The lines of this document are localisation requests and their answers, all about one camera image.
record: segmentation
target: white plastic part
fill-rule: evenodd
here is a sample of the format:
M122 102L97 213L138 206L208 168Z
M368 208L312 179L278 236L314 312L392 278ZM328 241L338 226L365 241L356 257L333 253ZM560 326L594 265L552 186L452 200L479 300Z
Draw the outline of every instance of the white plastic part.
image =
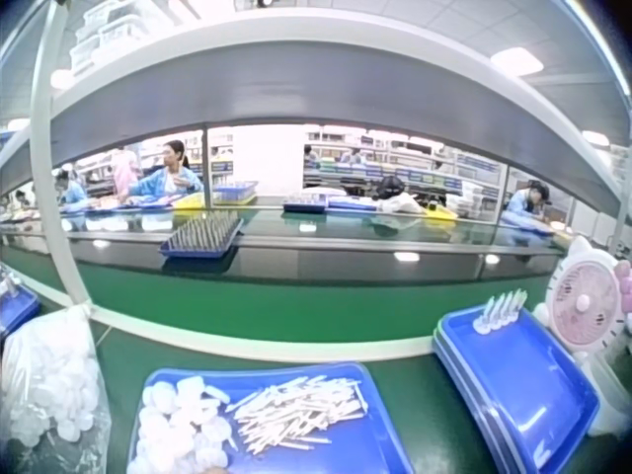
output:
M632 398L600 354L581 364L599 398L599 410L589 428L590 436L622 436L632 426Z

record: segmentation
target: white column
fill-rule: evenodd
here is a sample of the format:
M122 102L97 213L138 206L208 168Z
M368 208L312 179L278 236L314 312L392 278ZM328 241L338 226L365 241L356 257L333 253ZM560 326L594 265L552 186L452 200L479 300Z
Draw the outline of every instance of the white column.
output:
M249 125L233 128L233 177L257 181L259 196L287 196L303 187L302 125Z
M50 74L57 65L70 2L66 2L64 6L58 5L56 1L48 3L31 95L31 168L48 250L67 293L75 304L79 304L88 301L90 296L70 252L66 234L61 228L50 156Z

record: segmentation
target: ceiling light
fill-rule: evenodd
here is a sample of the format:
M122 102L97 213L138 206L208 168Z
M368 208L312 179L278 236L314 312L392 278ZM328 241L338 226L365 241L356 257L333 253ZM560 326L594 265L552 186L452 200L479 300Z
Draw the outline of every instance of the ceiling light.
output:
M96 239L92 241L92 245L94 245L97 249L107 249L108 247L110 247L110 241Z
M544 69L544 64L523 47L498 52L492 56L492 62L511 76L526 76Z
M28 118L14 118L7 124L7 130L18 131L29 126L29 123L31 123L31 121Z
M316 224L300 224L298 226L299 232L316 232Z
M593 145L597 146L610 146L610 140L603 133L599 133L598 131L589 131L584 130L582 132L584 138Z
M75 84L75 76L70 69L57 69L50 74L50 85L54 89L65 91Z
M498 255L487 254L485 256L485 263L490 266L497 265L500 260L501 258Z
M395 258L400 262L418 262L419 254L414 252L395 252Z

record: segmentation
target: ceiling panel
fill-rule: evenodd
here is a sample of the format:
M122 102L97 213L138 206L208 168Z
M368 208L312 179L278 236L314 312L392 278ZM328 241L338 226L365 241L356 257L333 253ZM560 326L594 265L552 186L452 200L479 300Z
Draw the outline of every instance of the ceiling panel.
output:
M424 27L444 8L432 0L391 0L384 10L384 15Z
M443 10L430 23L429 28L454 40L465 40L484 30L484 27L474 20L450 8Z
M455 0L450 8L471 18L484 27L491 27L517 13L518 9L507 0Z

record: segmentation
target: fluorescent light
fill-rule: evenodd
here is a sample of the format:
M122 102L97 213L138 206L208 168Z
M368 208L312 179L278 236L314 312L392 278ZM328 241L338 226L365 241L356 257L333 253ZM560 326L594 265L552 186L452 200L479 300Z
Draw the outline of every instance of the fluorescent light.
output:
M28 118L14 118L7 124L7 130L18 131L29 126L31 121Z
M299 232L316 232L316 224L300 224L298 226Z
M487 254L485 256L485 263L490 266L497 265L500 260L501 258L498 255Z
M610 140L608 140L608 137L598 131L584 130L582 135L588 143L592 143L593 145L610 146Z
M544 64L523 47L498 52L492 56L492 62L511 76L526 76L544 69Z
M589 31L589 34L592 36L592 39L596 42L597 46L599 47L599 49L605 56L605 60L607 61L608 65L610 66L610 68L612 68L612 72L614 73L616 80L621 86L621 89L623 90L623 94L629 97L630 85L628 84L628 81L625 78L625 74L623 74L621 65L616 60L616 57L614 57L614 53L612 52L612 49L610 49L610 46L608 46L608 43L603 37L603 35L601 34L601 32L599 31L599 28L596 27L593 20L589 16L589 14L586 13L586 10L584 10L584 7L582 7L582 5L580 5L580 3L577 0L566 0L566 4L573 11L573 13L575 13L578 20L582 22L582 24Z
M96 239L92 241L92 245L94 245L97 249L107 249L108 247L110 247L110 241Z
M65 91L75 84L75 76L70 69L57 69L50 75L50 85L54 89Z
M395 252L395 258L400 262L418 262L419 254L414 252Z

